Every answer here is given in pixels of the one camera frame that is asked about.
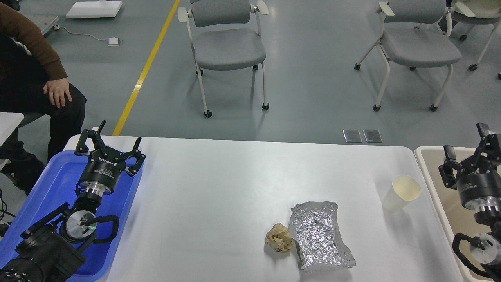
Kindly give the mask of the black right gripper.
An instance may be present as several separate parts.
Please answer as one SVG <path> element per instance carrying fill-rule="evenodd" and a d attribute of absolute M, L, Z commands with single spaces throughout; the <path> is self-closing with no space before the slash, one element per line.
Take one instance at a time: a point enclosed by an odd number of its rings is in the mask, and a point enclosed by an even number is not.
<path fill-rule="evenodd" d="M 445 145 L 445 160 L 439 166 L 442 182 L 446 188 L 458 190 L 462 207 L 468 210 L 500 209 L 500 134 L 490 130 L 484 123 L 476 127 L 481 141 L 465 163 L 456 159 L 454 147 Z"/>

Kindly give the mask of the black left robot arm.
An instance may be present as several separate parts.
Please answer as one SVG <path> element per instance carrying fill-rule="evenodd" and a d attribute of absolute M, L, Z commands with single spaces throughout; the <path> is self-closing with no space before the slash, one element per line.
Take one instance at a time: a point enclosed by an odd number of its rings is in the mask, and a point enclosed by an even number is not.
<path fill-rule="evenodd" d="M 55 155 L 1 241 L 2 282 L 98 280 L 117 250 L 145 154 L 107 146 L 83 130 Z"/>

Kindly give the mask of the brown sleeved forearm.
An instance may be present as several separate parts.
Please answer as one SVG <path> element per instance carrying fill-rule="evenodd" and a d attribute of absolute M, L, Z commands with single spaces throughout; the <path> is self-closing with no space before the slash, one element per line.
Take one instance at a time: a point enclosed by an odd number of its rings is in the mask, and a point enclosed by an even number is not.
<path fill-rule="evenodd" d="M 31 57 L 43 68 L 49 80 L 67 78 L 59 55 L 45 39 L 40 28 L 13 8 L 3 3 L 0 6 L 1 36 L 10 41 L 14 39 L 26 46 Z"/>

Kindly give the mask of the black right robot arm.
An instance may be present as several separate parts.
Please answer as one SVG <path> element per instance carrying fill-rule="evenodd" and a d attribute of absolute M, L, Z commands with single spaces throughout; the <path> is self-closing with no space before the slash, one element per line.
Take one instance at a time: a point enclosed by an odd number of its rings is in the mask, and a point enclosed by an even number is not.
<path fill-rule="evenodd" d="M 462 207 L 474 211 L 476 223 L 490 232 L 454 236 L 452 249 L 470 271 L 495 282 L 501 279 L 501 179 L 500 134 L 484 123 L 476 125 L 480 142 L 475 152 L 458 162 L 452 146 L 444 146 L 445 159 L 439 166 L 446 188 L 458 191 Z"/>

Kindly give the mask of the person's hand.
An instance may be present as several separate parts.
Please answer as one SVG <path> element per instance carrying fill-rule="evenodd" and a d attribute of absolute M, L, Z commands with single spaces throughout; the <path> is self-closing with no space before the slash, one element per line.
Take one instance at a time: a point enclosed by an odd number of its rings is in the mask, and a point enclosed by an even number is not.
<path fill-rule="evenodd" d="M 49 80 L 43 86 L 43 94 L 48 95 L 52 106 L 61 108 L 66 106 L 66 101 L 73 101 L 70 94 L 70 84 L 68 78 Z"/>

